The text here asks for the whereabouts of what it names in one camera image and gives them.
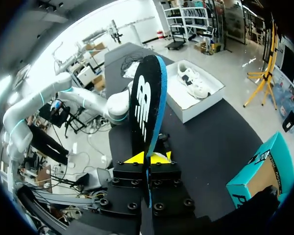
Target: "yellow tripod stand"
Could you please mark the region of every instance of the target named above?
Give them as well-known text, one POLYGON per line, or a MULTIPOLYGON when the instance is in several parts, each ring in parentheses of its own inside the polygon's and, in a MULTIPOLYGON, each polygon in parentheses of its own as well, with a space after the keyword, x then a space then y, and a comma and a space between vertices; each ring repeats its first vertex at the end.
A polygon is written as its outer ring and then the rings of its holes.
POLYGON ((258 85, 257 89, 254 91, 254 93, 250 96, 248 101, 243 105, 244 108, 256 96, 256 94, 259 91, 261 91, 264 88, 264 86, 267 84, 265 97, 264 97, 263 102, 262 102, 261 105, 263 106, 265 104, 267 95, 268 95, 268 93, 270 93, 271 96, 272 96, 272 99, 273 99, 274 107, 277 110, 275 98, 274 98, 274 95, 273 95, 273 92, 272 92, 272 89, 271 89, 271 86, 270 86, 270 82, 272 80, 272 72, 273 72, 273 69, 274 69, 274 64, 275 64, 276 55, 277 55, 277 50, 278 50, 278 35, 276 33, 275 24, 274 24, 274 22, 272 22, 272 40, 271 40, 271 48, 270 48, 270 53, 269 53, 268 67, 267 67, 266 71, 264 71, 264 72, 248 72, 247 73, 248 78, 250 78, 250 79, 262 79, 262 81, 258 85))

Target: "new balance logo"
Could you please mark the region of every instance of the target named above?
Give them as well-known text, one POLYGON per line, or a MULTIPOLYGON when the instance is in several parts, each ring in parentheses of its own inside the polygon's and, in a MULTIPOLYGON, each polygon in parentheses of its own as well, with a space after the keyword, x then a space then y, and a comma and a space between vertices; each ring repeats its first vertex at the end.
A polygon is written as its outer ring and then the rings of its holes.
POLYGON ((146 142, 146 127, 145 124, 148 122, 149 106, 150 106, 150 84, 145 83, 144 77, 141 75, 138 80, 137 87, 137 101, 139 105, 135 106, 135 117, 141 128, 144 141, 146 142))

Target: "teal box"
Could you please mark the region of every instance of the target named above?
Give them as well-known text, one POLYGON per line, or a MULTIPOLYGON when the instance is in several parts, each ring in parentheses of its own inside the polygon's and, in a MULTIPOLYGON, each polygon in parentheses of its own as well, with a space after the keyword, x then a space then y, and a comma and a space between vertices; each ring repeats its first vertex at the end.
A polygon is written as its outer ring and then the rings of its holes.
POLYGON ((294 183, 289 149, 280 132, 262 144, 246 166, 226 185, 235 208, 270 185, 285 198, 294 183))

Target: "black mat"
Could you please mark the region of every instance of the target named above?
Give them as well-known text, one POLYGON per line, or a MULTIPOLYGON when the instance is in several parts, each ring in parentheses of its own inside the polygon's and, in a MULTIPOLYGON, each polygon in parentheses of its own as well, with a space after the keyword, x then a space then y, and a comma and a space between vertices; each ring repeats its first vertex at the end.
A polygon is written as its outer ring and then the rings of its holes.
MULTIPOLYGON (((105 68, 107 97, 121 92, 131 81, 121 77, 121 64, 127 50, 141 51, 144 55, 156 54, 148 49, 137 49, 131 43, 106 54, 110 60, 105 68)), ((168 58, 162 58, 166 65, 172 63, 168 58)), ((195 200, 196 216, 208 215, 215 220, 234 210, 225 185, 262 144, 242 116, 221 100, 183 124, 167 105, 162 131, 171 136, 173 159, 180 165, 182 180, 195 200)), ((112 128, 109 140, 114 163, 131 157, 128 123, 112 128)), ((142 233, 151 234, 151 227, 151 212, 143 207, 142 233)))

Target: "blue stripe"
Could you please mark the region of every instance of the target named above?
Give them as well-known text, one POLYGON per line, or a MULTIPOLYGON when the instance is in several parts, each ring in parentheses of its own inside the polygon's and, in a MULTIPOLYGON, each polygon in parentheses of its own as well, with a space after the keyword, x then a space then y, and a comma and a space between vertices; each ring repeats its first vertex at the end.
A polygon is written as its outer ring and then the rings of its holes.
POLYGON ((69 89, 67 89, 67 90, 64 90, 64 91, 62 91, 62 92, 70 92, 71 90, 73 90, 73 87, 71 87, 71 88, 69 88, 69 89))
POLYGON ((160 56, 157 56, 157 59, 160 64, 161 69, 161 94, 160 94, 160 101, 159 101, 159 109, 158 109, 158 115, 157 120, 155 124, 155 128, 153 130, 153 136, 151 138, 149 150, 146 154, 146 157, 150 157, 155 149, 155 145, 158 140, 160 127, 162 124, 163 116, 165 114, 165 107, 166 107, 166 99, 167 99, 167 82, 168 82, 168 75, 167 75, 167 68, 165 62, 162 60, 160 56))
POLYGON ((39 94, 40 94, 40 97, 41 97, 41 101, 43 102, 43 105, 45 105, 45 101, 44 101, 43 95, 41 94, 41 92, 39 92, 39 94))
POLYGON ((12 131, 11 131, 11 133, 10 133, 10 140, 9 140, 9 142, 11 142, 11 135, 12 135, 13 131, 17 128, 18 125, 20 125, 20 123, 21 123, 22 121, 24 121, 24 119, 20 120, 20 121, 15 125, 15 127, 13 127, 13 129, 12 129, 12 131))
POLYGON ((126 117, 127 117, 127 114, 125 115, 125 117, 123 117, 122 119, 119 119, 119 120, 113 119, 112 117, 110 117, 110 119, 113 120, 113 121, 123 121, 124 119, 126 119, 126 117))

